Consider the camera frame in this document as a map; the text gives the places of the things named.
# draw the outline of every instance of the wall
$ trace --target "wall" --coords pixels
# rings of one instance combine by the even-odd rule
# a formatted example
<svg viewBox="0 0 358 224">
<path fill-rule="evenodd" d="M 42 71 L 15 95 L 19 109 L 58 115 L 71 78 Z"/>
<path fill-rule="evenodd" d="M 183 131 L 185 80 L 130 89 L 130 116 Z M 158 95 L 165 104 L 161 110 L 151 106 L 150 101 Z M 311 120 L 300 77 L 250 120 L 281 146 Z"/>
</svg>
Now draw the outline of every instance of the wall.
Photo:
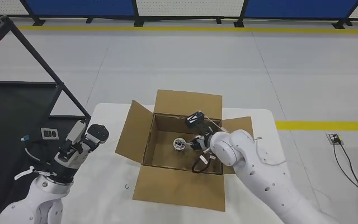
<svg viewBox="0 0 358 224">
<path fill-rule="evenodd" d="M 136 0 L 141 16 L 239 16 L 244 0 Z M 249 0 L 245 17 L 342 18 L 357 0 Z M 134 16 L 132 0 L 27 0 L 37 15 Z M 28 14 L 19 0 L 0 0 L 0 14 Z M 356 10 L 352 18 L 358 18 Z"/>
</svg>

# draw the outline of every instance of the white table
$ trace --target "white table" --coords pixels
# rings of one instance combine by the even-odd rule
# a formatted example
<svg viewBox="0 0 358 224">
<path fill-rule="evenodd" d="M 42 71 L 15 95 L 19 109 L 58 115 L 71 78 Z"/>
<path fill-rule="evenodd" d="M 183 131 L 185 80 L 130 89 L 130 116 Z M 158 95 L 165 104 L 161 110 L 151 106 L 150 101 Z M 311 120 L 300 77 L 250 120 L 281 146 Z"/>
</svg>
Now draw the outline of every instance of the white table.
<svg viewBox="0 0 358 224">
<path fill-rule="evenodd" d="M 145 107 L 153 111 L 154 105 Z M 226 212 L 132 200 L 140 165 L 114 153 L 129 108 L 130 104 L 96 106 L 91 124 L 105 125 L 110 136 L 77 172 L 70 194 L 63 199 L 62 223 L 282 223 L 235 175 L 225 175 Z M 241 116 L 252 117 L 255 137 L 263 138 L 260 146 L 277 161 L 284 160 L 272 113 L 261 109 L 223 109 L 223 119 Z"/>
</svg>

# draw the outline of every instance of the gray floor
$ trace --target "gray floor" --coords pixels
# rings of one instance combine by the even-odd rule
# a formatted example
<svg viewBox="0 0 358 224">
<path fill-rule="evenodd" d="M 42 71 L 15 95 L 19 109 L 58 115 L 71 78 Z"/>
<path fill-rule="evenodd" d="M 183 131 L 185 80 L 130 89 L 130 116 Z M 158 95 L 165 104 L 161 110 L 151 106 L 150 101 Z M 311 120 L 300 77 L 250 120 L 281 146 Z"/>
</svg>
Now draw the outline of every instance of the gray floor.
<svg viewBox="0 0 358 224">
<path fill-rule="evenodd" d="M 64 22 L 46 22 L 48 26 L 58 24 Z M 188 26 L 185 22 L 154 25 L 170 24 Z M 79 24 L 69 21 L 65 25 Z M 94 25 L 108 23 L 97 21 Z M 132 24 L 116 22 L 116 25 Z M 251 22 L 248 26 L 277 27 L 262 22 Z M 331 29 L 329 23 L 319 22 L 299 27 Z M 276 120 L 357 120 L 356 35 L 23 33 L 90 113 L 101 102 L 129 103 L 135 99 L 142 104 L 153 104 L 157 89 L 163 88 L 220 94 L 224 97 L 224 107 L 269 109 Z M 1 81 L 51 81 L 11 34 L 1 41 L 0 52 Z M 61 96 L 53 114 L 80 112 L 66 96 Z M 358 167 L 357 133 L 339 133 L 354 167 Z M 322 212 L 344 224 L 356 223 L 357 188 L 337 166 L 325 131 L 279 131 L 279 134 L 299 190 Z M 340 151 L 338 159 L 348 170 Z"/>
</svg>

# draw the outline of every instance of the cardboard box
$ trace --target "cardboard box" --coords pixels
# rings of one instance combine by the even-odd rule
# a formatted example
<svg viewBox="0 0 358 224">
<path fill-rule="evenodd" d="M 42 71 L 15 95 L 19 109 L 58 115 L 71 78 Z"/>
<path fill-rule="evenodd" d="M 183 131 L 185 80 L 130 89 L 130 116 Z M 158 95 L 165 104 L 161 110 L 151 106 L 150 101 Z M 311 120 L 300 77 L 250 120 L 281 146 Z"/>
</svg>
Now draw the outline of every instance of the cardboard box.
<svg viewBox="0 0 358 224">
<path fill-rule="evenodd" d="M 200 134 L 184 122 L 198 110 L 229 132 L 244 129 L 253 136 L 251 117 L 222 120 L 222 96 L 158 90 L 153 113 L 133 100 L 115 152 L 142 164 L 134 200 L 225 211 L 223 174 L 233 169 L 216 159 L 195 174 L 191 166 L 201 151 L 173 148 L 175 138 L 190 141 Z"/>
</svg>

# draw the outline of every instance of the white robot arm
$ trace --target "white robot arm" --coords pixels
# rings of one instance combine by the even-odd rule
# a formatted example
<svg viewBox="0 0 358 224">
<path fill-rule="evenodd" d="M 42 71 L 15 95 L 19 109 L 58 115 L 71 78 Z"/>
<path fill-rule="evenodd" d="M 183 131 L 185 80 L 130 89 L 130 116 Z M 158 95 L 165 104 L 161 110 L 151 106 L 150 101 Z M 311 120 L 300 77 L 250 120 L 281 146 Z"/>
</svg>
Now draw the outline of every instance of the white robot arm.
<svg viewBox="0 0 358 224">
<path fill-rule="evenodd" d="M 61 198 L 66 197 L 73 184 L 73 177 L 84 163 L 89 153 L 105 143 L 109 133 L 103 125 L 93 124 L 87 134 L 84 120 L 78 121 L 67 135 L 65 144 L 59 149 L 50 164 L 49 170 L 38 171 L 31 166 L 15 180 L 30 174 L 39 173 L 31 185 L 27 197 L 9 204 L 0 214 L 0 223 L 6 224 L 60 224 L 63 213 Z M 30 137 L 22 138 L 23 142 Z"/>
<path fill-rule="evenodd" d="M 224 165 L 233 166 L 242 183 L 267 204 L 285 224 L 336 223 L 328 220 L 298 192 L 281 166 L 272 166 L 260 161 L 256 144 L 249 133 L 245 130 L 214 133 L 211 128 L 203 125 L 204 114 L 200 113 L 187 118 L 189 127 L 199 127 L 204 133 L 202 138 L 194 141 L 194 144 L 205 145 L 201 148 L 211 151 Z"/>
</svg>

